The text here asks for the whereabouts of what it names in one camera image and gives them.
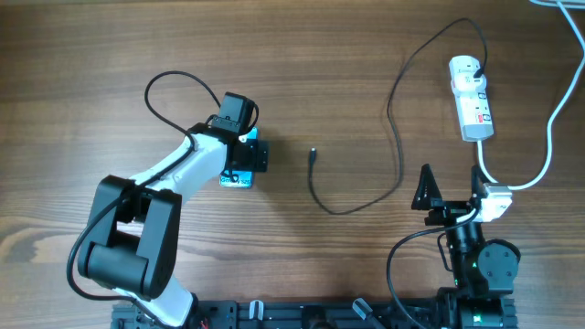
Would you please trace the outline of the turquoise screen smartphone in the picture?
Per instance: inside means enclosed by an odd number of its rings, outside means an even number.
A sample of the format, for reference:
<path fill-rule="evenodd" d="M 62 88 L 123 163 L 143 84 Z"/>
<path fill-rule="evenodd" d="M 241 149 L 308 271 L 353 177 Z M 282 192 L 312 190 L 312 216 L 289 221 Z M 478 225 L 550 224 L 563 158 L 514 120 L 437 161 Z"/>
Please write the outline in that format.
<path fill-rule="evenodd" d="M 247 146 L 248 149 L 255 154 L 258 148 L 258 137 L 259 137 L 259 129 L 254 127 L 251 131 L 245 135 L 241 135 L 239 137 L 239 141 L 244 145 Z M 245 188 L 249 189 L 252 188 L 254 181 L 254 174 L 250 169 L 247 170 L 235 170 L 233 169 L 231 172 L 226 170 L 224 175 L 220 177 L 219 185 L 222 187 L 228 188 Z"/>

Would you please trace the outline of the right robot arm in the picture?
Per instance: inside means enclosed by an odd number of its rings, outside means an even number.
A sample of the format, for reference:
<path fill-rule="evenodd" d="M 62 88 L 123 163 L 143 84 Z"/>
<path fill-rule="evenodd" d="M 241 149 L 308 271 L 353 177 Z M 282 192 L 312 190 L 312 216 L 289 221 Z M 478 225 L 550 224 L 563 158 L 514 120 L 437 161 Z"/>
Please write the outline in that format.
<path fill-rule="evenodd" d="M 478 166 L 472 168 L 472 196 L 447 201 L 425 164 L 411 208 L 426 210 L 425 224 L 441 229 L 449 258 L 443 265 L 454 280 L 441 288 L 428 315 L 417 311 L 419 320 L 431 328 L 515 328 L 517 319 L 505 297 L 514 291 L 521 253 L 503 239 L 484 238 L 482 225 L 500 218 L 512 204 L 512 191 L 490 183 Z"/>

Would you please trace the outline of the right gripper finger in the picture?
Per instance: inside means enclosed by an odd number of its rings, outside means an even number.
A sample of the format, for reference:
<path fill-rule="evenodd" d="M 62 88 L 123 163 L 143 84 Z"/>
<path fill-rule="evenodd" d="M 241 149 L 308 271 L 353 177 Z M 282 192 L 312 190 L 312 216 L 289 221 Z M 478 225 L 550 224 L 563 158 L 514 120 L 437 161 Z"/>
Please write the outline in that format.
<path fill-rule="evenodd" d="M 429 164 L 424 164 L 420 170 L 420 180 L 413 197 L 413 210 L 431 210 L 442 206 L 442 196 L 437 186 Z"/>
<path fill-rule="evenodd" d="M 474 197 L 485 197 L 484 184 L 489 180 L 478 164 L 471 169 L 471 189 Z"/>

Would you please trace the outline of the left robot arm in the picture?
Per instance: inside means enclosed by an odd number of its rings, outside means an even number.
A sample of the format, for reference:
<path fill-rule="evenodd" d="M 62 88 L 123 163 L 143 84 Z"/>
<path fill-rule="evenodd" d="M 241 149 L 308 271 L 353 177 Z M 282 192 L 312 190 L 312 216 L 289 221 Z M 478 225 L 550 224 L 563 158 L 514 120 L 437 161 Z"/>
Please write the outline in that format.
<path fill-rule="evenodd" d="M 268 146 L 244 141 L 259 116 L 258 105 L 226 93 L 219 112 L 188 130 L 184 141 L 149 170 L 130 178 L 108 175 L 97 186 L 85 229 L 72 248 L 72 272 L 111 290 L 163 328 L 198 328 L 197 296 L 174 275 L 182 206 L 216 176 L 264 172 Z"/>

